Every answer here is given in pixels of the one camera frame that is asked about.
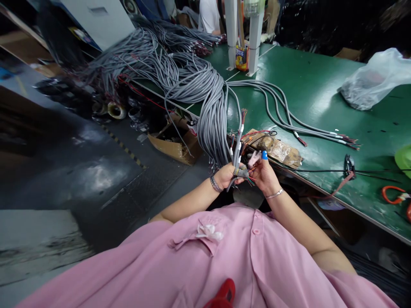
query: red object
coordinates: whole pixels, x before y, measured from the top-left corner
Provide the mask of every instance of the red object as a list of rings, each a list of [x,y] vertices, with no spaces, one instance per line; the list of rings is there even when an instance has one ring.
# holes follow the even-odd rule
[[[204,308],[232,308],[235,296],[235,284],[231,278],[221,285],[217,295],[208,301]]]
[[[382,197],[384,198],[384,200],[385,201],[387,201],[388,203],[390,203],[390,204],[401,204],[403,201],[404,201],[404,199],[402,199],[402,198],[397,198],[397,199],[395,199],[395,200],[390,200],[390,199],[388,199],[388,197],[387,197],[387,190],[388,189],[394,189],[394,190],[398,190],[398,191],[400,191],[400,192],[406,192],[404,189],[402,189],[402,188],[399,188],[399,187],[397,187],[397,186],[385,186],[385,187],[383,187],[382,188],[382,190],[381,190],[381,192],[382,192]],[[407,215],[407,218],[408,218],[408,221],[411,223],[411,203],[410,203],[410,205],[408,206],[408,208],[407,208],[407,211],[406,211],[406,215]]]

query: orange scissors handle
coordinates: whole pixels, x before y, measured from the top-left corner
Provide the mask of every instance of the orange scissors handle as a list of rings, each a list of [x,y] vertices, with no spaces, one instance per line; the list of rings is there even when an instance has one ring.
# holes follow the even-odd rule
[[[390,199],[388,199],[387,194],[386,194],[386,191],[387,191],[388,189],[395,189],[395,190],[398,190],[398,191],[400,191],[400,192],[402,192],[402,193],[403,193],[403,192],[405,193],[405,190],[404,190],[404,189],[401,189],[401,188],[396,187],[396,186],[386,186],[386,187],[383,187],[383,189],[382,189],[381,191],[382,191],[382,196],[383,196],[383,198],[385,199],[385,201],[387,201],[387,202],[390,203],[390,204],[400,204],[401,202],[404,201],[404,199],[401,199],[401,198],[397,198],[397,199],[395,199],[394,201],[391,201]]]

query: green table surface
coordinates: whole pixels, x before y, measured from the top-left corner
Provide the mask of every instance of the green table surface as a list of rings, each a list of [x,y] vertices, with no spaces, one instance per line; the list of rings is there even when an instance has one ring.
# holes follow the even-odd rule
[[[308,143],[305,148],[292,133],[275,128],[278,132],[277,138],[297,148],[304,157],[300,169],[343,169],[345,154],[351,155],[358,170],[397,169],[395,152],[411,144],[411,85],[396,87],[370,111],[351,108],[337,93],[345,78],[363,66],[363,63],[285,47],[273,48],[267,44],[261,45],[259,70],[252,77],[247,77],[244,72],[237,70],[226,70],[227,46],[215,48],[206,60],[212,63],[225,80],[256,79],[276,84],[286,94],[290,110],[301,121],[324,130],[338,129],[339,133],[358,139],[358,143],[362,144],[361,150],[355,151],[335,142],[300,134]],[[264,95],[250,87],[233,89],[240,100],[241,108],[248,109],[244,132],[252,128],[272,129],[274,123],[267,115]],[[270,95],[269,99],[270,111],[276,118],[274,100]],[[201,103],[177,105],[197,116],[200,114]],[[227,116],[229,133],[238,128],[238,113],[231,95]],[[294,174],[315,188],[329,193],[338,187],[344,177],[342,172],[308,173],[297,170]],[[336,197],[351,210],[411,244],[411,224],[405,220],[405,210],[410,201],[392,205],[387,204],[381,196],[381,188],[386,185],[410,191],[411,179],[402,173],[377,175],[402,181],[402,184],[357,175]]]

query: red wire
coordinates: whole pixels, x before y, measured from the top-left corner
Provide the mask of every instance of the red wire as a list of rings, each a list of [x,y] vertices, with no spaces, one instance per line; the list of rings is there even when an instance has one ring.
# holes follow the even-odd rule
[[[130,83],[128,83],[127,81],[124,81],[123,79],[121,79],[120,76],[118,76],[118,79],[120,79],[121,82],[127,84],[127,85],[128,85],[134,92],[136,92],[137,94],[143,96],[144,98],[146,98],[147,100],[149,100],[149,101],[152,102],[153,104],[156,104],[156,105],[159,106],[160,108],[166,110],[163,106],[157,104],[155,101],[149,99],[147,96],[145,96],[145,95],[144,95],[143,93],[141,93],[139,90],[137,90],[136,88],[134,88]]]
[[[253,134],[256,134],[256,133],[263,133],[263,132],[269,133],[270,131],[269,130],[258,130],[258,131],[252,132],[252,133],[247,133],[247,134],[243,135],[241,137],[241,139],[243,139],[245,136],[248,136],[248,135],[253,135]]]

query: bracelet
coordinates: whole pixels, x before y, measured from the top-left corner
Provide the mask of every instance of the bracelet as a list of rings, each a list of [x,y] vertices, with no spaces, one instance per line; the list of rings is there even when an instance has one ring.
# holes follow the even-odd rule
[[[213,188],[214,188],[214,190],[215,190],[216,192],[221,193],[221,192],[223,191],[223,190],[220,188],[220,186],[218,186],[217,182],[216,182],[215,179],[214,179],[214,176],[211,176],[211,177],[210,177],[210,181],[211,181],[211,184],[213,185]]]
[[[275,193],[275,194],[273,194],[273,195],[271,195],[271,196],[267,196],[267,197],[265,197],[265,198],[268,200],[268,199],[277,197],[278,195],[281,195],[281,194],[283,193],[283,191],[284,191],[284,189],[281,188],[279,192],[277,192],[277,193]]]

